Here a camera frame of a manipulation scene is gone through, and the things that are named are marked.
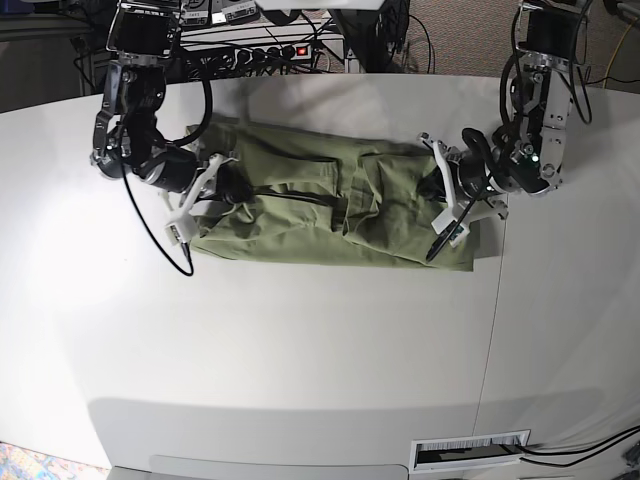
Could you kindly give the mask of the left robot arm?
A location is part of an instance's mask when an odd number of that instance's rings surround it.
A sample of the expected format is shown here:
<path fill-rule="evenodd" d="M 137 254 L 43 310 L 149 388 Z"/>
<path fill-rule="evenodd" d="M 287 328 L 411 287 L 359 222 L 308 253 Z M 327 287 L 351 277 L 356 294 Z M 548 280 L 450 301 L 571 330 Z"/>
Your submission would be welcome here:
<path fill-rule="evenodd" d="M 491 135 L 467 127 L 464 149 L 444 157 L 459 199 L 501 193 L 543 195 L 562 183 L 566 126 L 592 110 L 578 56 L 588 26 L 588 1 L 523 1 L 510 28 L 510 55 L 499 85 L 500 125 Z"/>

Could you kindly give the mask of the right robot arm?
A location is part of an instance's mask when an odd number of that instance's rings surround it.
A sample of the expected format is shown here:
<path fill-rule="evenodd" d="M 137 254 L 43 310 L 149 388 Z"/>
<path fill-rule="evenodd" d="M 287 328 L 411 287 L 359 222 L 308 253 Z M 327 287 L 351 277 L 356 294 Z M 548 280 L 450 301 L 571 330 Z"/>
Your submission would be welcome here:
<path fill-rule="evenodd" d="M 197 11 L 204 14 L 194 19 Z M 133 173 L 166 192 L 183 194 L 204 176 L 208 162 L 189 150 L 213 118 L 213 91 L 203 79 L 204 113 L 186 136 L 170 140 L 157 127 L 166 97 L 166 61 L 181 58 L 199 74 L 204 64 L 181 47 L 185 28 L 206 27 L 210 6 L 186 1 L 121 1 L 106 47 L 115 54 L 106 74 L 102 106 L 96 116 L 91 162 L 103 175 L 120 179 Z"/>

